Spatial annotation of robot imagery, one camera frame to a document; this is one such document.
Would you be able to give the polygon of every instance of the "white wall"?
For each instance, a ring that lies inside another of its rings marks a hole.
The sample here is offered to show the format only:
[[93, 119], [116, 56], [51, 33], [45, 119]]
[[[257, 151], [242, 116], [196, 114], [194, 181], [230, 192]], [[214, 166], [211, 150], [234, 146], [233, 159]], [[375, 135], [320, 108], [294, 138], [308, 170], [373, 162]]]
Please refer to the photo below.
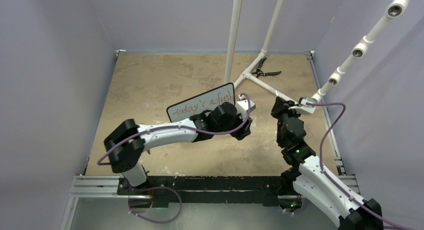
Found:
[[[91, 0], [115, 48], [225, 52], [233, 0]], [[277, 0], [243, 0], [236, 50], [260, 51]], [[284, 0], [269, 47], [317, 47], [342, 0]]]
[[[383, 15], [392, 0], [344, 0], [314, 54], [321, 84]], [[424, 225], [424, 0], [413, 0], [357, 61], [326, 102], [347, 111], [335, 128], [346, 170], [385, 217]], [[330, 108], [334, 120], [339, 110]]]
[[115, 65], [88, 0], [0, 0], [0, 229], [59, 228]]

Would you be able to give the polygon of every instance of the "whiteboard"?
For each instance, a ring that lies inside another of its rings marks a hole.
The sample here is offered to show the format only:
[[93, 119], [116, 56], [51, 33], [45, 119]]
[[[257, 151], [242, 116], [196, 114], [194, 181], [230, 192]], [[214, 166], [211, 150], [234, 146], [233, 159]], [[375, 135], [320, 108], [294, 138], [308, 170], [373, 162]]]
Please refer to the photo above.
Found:
[[171, 122], [177, 122], [205, 110], [214, 110], [224, 102], [235, 104], [234, 85], [227, 83], [205, 93], [168, 107], [166, 113]]

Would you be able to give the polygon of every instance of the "wooden table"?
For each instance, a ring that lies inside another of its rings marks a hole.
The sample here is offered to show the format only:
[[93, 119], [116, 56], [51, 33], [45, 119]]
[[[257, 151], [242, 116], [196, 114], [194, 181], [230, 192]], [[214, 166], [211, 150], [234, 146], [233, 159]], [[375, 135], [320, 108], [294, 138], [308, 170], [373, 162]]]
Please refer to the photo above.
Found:
[[[256, 58], [234, 56], [231, 80]], [[114, 175], [109, 166], [98, 166], [106, 151], [105, 137], [123, 120], [137, 123], [169, 122], [166, 108], [223, 84], [225, 54], [124, 54], [120, 55], [107, 94], [88, 163], [87, 175]], [[264, 72], [282, 71], [278, 76], [260, 77], [265, 83], [298, 100], [316, 92], [312, 73], [304, 55], [270, 55]], [[231, 136], [214, 136], [196, 143], [177, 143], [143, 153], [140, 162], [150, 175], [265, 176], [279, 175], [289, 168], [276, 144], [277, 120], [270, 115], [275, 96], [249, 80], [243, 81], [236, 94], [246, 93], [256, 104], [251, 114], [251, 135], [242, 141]], [[305, 140], [317, 153], [326, 131], [319, 108], [303, 115]], [[324, 163], [337, 174], [330, 142], [324, 145]]]

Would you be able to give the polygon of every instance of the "cable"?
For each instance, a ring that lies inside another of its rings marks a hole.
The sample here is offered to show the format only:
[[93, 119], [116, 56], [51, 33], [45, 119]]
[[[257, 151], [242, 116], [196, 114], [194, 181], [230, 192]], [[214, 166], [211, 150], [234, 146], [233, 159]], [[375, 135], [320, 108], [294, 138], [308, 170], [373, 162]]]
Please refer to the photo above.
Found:
[[349, 197], [350, 200], [352, 200], [354, 203], [356, 203], [358, 206], [360, 206], [362, 209], [364, 209], [365, 211], [367, 211], [369, 214], [373, 215], [375, 218], [392, 225], [394, 228], [389, 228], [389, 229], [398, 229], [398, 230], [415, 230], [412, 228], [408, 228], [399, 224], [396, 224], [388, 219], [383, 218], [382, 216], [374, 213], [372, 210], [370, 210], [369, 208], [365, 207], [361, 202], [359, 202], [358, 200], [356, 200], [352, 195], [349, 194], [348, 191], [346, 191], [342, 186], [340, 186], [325, 170], [324, 170], [324, 163], [323, 163], [323, 145], [324, 145], [324, 140], [327, 138], [327, 135], [330, 133], [330, 131], [333, 129], [334, 125], [336, 125], [337, 121], [340, 119], [340, 117], [344, 114], [345, 110], [346, 110], [346, 105], [343, 103], [322, 103], [322, 104], [314, 104], [314, 103], [307, 103], [307, 105], [310, 106], [335, 106], [335, 105], [340, 105], [343, 107], [343, 110], [341, 111], [341, 113], [338, 115], [338, 117], [334, 120], [334, 122], [330, 125], [330, 127], [328, 128], [327, 132], [324, 134], [324, 136], [321, 139], [321, 143], [319, 145], [319, 166], [321, 168], [321, 171], [324, 173], [324, 175], [338, 188], [340, 189], [346, 196]]
[[134, 187], [131, 187], [131, 189], [132, 189], [132, 190], [134, 190], [134, 191], [136, 191], [136, 192], [140, 192], [140, 193], [145, 192], [145, 191], [156, 190], [156, 189], [166, 189], [166, 190], [169, 190], [169, 191], [173, 192], [173, 193], [176, 195], [176, 197], [178, 198], [178, 201], [179, 201], [179, 209], [178, 209], [177, 214], [175, 214], [175, 216], [173, 216], [171, 219], [169, 219], [169, 220], [165, 220], [165, 221], [153, 220], [153, 219], [146, 218], [146, 217], [144, 217], [144, 216], [142, 216], [142, 215], [139, 215], [138, 213], [134, 212], [134, 211], [131, 209], [130, 200], [128, 199], [128, 209], [129, 209], [129, 214], [131, 213], [131, 214], [133, 214], [134, 216], [139, 217], [139, 218], [141, 218], [141, 219], [143, 219], [143, 220], [146, 220], [146, 221], [148, 221], [148, 222], [151, 222], [151, 223], [154, 223], [154, 224], [168, 224], [168, 223], [170, 223], [170, 222], [174, 221], [175, 219], [177, 219], [177, 218], [178, 218], [178, 216], [179, 216], [179, 215], [180, 215], [180, 213], [181, 213], [181, 210], [183, 209], [183, 201], [182, 201], [182, 199], [181, 199], [181, 196], [180, 196], [180, 195], [179, 195], [179, 194], [178, 194], [175, 190], [173, 190], [172, 188], [168, 188], [168, 187], [160, 186], [160, 187], [153, 187], [153, 188], [148, 188], [148, 189], [135, 189]]
[[229, 131], [225, 131], [225, 132], [209, 132], [209, 131], [205, 131], [205, 130], [201, 130], [201, 129], [197, 129], [197, 128], [193, 128], [193, 127], [190, 127], [190, 126], [186, 126], [186, 125], [170, 125], [170, 126], [160, 126], [160, 127], [155, 127], [155, 128], [151, 128], [151, 129], [149, 129], [149, 130], [145, 130], [145, 131], [141, 131], [141, 132], [138, 132], [138, 133], [136, 133], [136, 134], [133, 134], [133, 135], [131, 135], [131, 136], [129, 136], [128, 138], [126, 138], [126, 139], [124, 139], [124, 140], [122, 140], [122, 141], [120, 141], [119, 143], [117, 143], [117, 144], [115, 144], [111, 149], [109, 149], [98, 161], [97, 161], [97, 164], [98, 165], [110, 165], [110, 163], [102, 163], [102, 161], [107, 157], [107, 156], [109, 156], [117, 147], [119, 147], [119, 146], [121, 146], [122, 144], [124, 144], [124, 143], [126, 143], [126, 142], [128, 142], [129, 140], [131, 140], [131, 139], [134, 139], [134, 138], [136, 138], [136, 137], [139, 137], [139, 136], [141, 136], [141, 135], [144, 135], [144, 134], [147, 134], [147, 133], [150, 133], [150, 132], [153, 132], [153, 131], [157, 131], [157, 130], [162, 130], [162, 129], [179, 129], [179, 128], [183, 128], [183, 129], [190, 129], [190, 130], [194, 130], [194, 131], [196, 131], [196, 132], [198, 132], [198, 133], [203, 133], [203, 134], [210, 134], [210, 135], [226, 135], [226, 134], [231, 134], [231, 133], [234, 133], [235, 131], [237, 131], [237, 130], [239, 130], [240, 128], [242, 128], [244, 125], [245, 125], [245, 123], [248, 121], [248, 119], [249, 119], [249, 115], [251, 114], [251, 110], [252, 110], [252, 107], [251, 107], [251, 102], [250, 102], [250, 99], [249, 99], [249, 97], [248, 97], [248, 95], [247, 94], [245, 94], [245, 93], [242, 93], [241, 94], [242, 96], [244, 96], [245, 98], [246, 98], [246, 100], [247, 100], [247, 115], [246, 115], [246, 117], [243, 119], [243, 121], [242, 121], [242, 123], [240, 124], [240, 125], [238, 125], [235, 129], [232, 129], [232, 130], [229, 130]]

